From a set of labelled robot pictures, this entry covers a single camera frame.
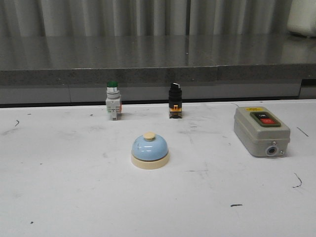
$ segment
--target corrugated metal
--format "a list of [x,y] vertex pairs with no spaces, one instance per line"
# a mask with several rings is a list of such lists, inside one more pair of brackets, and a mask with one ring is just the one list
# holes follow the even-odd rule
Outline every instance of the corrugated metal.
[[0,37],[286,32],[291,0],[0,0]]

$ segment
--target push button switch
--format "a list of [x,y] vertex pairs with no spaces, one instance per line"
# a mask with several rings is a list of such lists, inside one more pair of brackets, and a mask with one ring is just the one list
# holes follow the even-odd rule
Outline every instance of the push button switch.
[[251,112],[250,115],[262,127],[280,127],[281,124],[272,117],[268,112]]

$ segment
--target cream bell base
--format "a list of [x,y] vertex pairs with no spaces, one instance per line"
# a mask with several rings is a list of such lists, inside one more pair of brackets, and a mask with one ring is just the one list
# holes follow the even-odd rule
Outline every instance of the cream bell base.
[[137,159],[135,156],[132,155],[132,163],[141,169],[158,169],[163,167],[169,161],[169,152],[167,155],[161,159],[153,160],[153,161],[144,161]]

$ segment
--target white table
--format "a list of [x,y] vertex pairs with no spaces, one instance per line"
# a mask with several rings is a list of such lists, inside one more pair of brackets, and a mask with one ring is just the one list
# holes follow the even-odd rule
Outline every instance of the white table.
[[[285,157],[249,154],[233,131],[237,105],[264,106],[290,127]],[[316,235],[316,100],[183,110],[169,119],[167,104],[125,105],[111,121],[105,106],[0,109],[0,235]],[[160,169],[130,161],[147,131],[168,143]]]

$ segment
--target gray switch box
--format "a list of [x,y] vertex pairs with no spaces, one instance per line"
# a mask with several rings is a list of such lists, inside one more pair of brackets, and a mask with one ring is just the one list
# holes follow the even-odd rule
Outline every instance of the gray switch box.
[[290,129],[264,107],[239,107],[234,131],[255,157],[277,157],[286,153]]

